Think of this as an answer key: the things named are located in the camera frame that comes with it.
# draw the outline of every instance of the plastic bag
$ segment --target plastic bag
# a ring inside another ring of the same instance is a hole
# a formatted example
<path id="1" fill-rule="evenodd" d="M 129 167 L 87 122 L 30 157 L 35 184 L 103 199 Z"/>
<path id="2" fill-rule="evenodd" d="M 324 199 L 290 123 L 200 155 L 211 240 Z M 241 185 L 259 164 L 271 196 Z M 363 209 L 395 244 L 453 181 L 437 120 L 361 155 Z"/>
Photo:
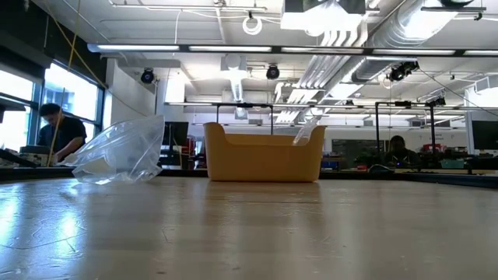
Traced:
<path id="1" fill-rule="evenodd" d="M 146 181 L 161 172 L 157 166 L 164 135 L 164 116 L 144 117 L 111 125 L 66 157 L 62 165 L 80 182 L 107 184 Z"/>
<path id="2" fill-rule="evenodd" d="M 296 137 L 294 138 L 293 145 L 306 145 L 308 141 L 310 141 L 311 132 L 313 132 L 314 128 L 318 126 L 318 121 L 321 116 L 313 117 L 308 120 L 306 124 L 297 132 Z"/>

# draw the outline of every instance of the man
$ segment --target man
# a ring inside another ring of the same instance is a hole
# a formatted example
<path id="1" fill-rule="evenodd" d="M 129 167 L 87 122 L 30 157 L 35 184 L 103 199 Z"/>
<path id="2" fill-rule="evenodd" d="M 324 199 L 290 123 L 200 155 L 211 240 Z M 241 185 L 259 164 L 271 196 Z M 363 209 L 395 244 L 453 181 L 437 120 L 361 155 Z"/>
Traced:
<path id="1" fill-rule="evenodd" d="M 44 145 L 48 148 L 52 145 L 54 138 L 55 126 L 59 118 L 59 105 L 47 103 L 41 106 L 40 116 L 48 123 L 40 129 L 38 145 Z M 85 144 L 86 131 L 83 123 L 73 117 L 66 117 L 61 114 L 57 137 L 54 144 L 55 156 L 57 161 L 62 161 L 67 155 L 76 152 Z"/>
<path id="2" fill-rule="evenodd" d="M 386 154 L 385 162 L 395 166 L 412 166 L 420 162 L 419 156 L 405 147 L 403 137 L 396 135 L 391 138 L 390 152 Z"/>

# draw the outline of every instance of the dark hair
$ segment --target dark hair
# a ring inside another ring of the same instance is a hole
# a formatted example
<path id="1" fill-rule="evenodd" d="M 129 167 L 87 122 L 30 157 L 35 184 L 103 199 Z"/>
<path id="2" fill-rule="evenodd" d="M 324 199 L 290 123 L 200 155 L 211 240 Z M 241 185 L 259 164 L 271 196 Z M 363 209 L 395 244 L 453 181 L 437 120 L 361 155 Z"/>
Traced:
<path id="1" fill-rule="evenodd" d="M 58 112 L 61 110 L 61 107 L 55 103 L 47 103 L 43 104 L 40 107 L 40 110 L 38 113 L 40 114 L 41 117 L 45 117 L 49 114 L 58 114 Z"/>
<path id="2" fill-rule="evenodd" d="M 401 142 L 403 143 L 403 145 L 405 144 L 405 140 L 403 139 L 403 137 L 399 136 L 399 135 L 395 135 L 391 138 L 391 141 L 390 143 L 392 142 Z"/>

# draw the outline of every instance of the table surface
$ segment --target table surface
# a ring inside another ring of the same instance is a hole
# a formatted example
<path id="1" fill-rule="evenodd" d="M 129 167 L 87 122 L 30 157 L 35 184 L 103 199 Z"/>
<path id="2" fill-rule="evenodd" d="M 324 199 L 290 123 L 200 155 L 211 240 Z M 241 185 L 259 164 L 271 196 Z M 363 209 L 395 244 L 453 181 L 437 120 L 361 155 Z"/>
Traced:
<path id="1" fill-rule="evenodd" d="M 0 278 L 498 279 L 498 193 L 158 177 L 0 185 Z"/>

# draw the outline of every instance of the yellow plastic bin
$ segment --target yellow plastic bin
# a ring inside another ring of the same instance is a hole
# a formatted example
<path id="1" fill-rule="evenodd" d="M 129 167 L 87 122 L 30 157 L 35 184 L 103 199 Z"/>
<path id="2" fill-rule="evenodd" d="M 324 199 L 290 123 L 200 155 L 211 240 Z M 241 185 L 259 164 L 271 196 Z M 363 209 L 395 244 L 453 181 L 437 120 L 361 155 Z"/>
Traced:
<path id="1" fill-rule="evenodd" d="M 293 136 L 225 134 L 217 123 L 204 124 L 204 132 L 211 180 L 313 182 L 320 175 L 325 127 L 305 145 L 293 145 Z"/>

